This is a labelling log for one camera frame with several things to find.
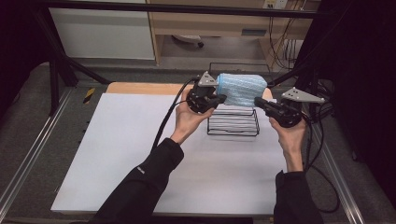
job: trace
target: white table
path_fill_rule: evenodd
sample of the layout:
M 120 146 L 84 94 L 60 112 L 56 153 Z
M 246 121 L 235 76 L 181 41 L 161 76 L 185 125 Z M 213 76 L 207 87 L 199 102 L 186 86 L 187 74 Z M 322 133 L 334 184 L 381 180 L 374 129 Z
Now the white table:
M 105 93 L 58 195 L 54 212 L 96 212 L 111 191 L 149 154 L 174 95 Z M 277 134 L 257 109 L 257 137 L 206 134 L 206 122 L 184 142 L 185 158 L 171 174 L 154 215 L 273 214 L 275 176 L 286 170 Z M 163 138 L 170 136 L 175 113 Z

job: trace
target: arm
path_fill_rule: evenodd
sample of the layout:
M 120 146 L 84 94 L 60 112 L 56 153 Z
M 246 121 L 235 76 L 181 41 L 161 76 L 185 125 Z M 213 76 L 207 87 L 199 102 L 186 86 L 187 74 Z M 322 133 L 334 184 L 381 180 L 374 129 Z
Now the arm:
M 291 128 L 282 128 L 273 118 L 270 123 L 278 133 L 288 169 L 287 173 L 282 171 L 276 175 L 275 223 L 323 223 L 303 170 L 301 148 L 305 121 Z
M 182 101 L 188 91 L 183 91 Z M 187 103 L 177 109 L 174 133 L 165 138 L 148 157 L 136 166 L 114 189 L 89 223 L 147 223 L 165 191 L 169 175 L 183 159 L 180 145 L 209 118 L 214 109 L 204 114 L 192 112 Z

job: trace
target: black sleeve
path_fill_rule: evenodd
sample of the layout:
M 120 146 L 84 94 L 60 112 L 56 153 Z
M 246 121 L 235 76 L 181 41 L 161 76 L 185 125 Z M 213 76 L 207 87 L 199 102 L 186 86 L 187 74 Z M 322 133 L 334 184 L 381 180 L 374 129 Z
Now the black sleeve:
M 183 159 L 179 144 L 164 139 L 114 189 L 89 223 L 147 223 L 169 175 Z
M 275 224 L 323 223 L 319 210 L 312 201 L 304 172 L 276 175 Z

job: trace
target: hand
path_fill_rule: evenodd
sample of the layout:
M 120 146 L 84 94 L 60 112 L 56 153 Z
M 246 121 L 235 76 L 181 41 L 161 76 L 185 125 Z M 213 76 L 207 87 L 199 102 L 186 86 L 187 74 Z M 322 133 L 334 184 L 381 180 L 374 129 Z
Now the hand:
M 283 128 L 274 119 L 270 118 L 271 126 L 279 136 L 279 144 L 283 148 L 283 156 L 286 159 L 288 172 L 298 172 L 303 170 L 303 157 L 301 147 L 305 134 L 306 123 L 301 120 L 291 128 Z
M 193 112 L 187 104 L 187 94 L 190 90 L 184 90 L 181 94 L 181 102 L 176 108 L 176 127 L 171 139 L 180 145 L 198 128 L 199 124 L 212 116 L 215 108 L 210 108 L 204 114 Z

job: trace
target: metal wire rack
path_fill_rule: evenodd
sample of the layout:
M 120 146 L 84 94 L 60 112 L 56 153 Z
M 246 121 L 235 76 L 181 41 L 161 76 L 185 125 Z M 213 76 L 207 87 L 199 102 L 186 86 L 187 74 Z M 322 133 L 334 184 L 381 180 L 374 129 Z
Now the metal wire rack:
M 216 109 L 207 120 L 207 134 L 257 136 L 260 125 L 256 109 Z

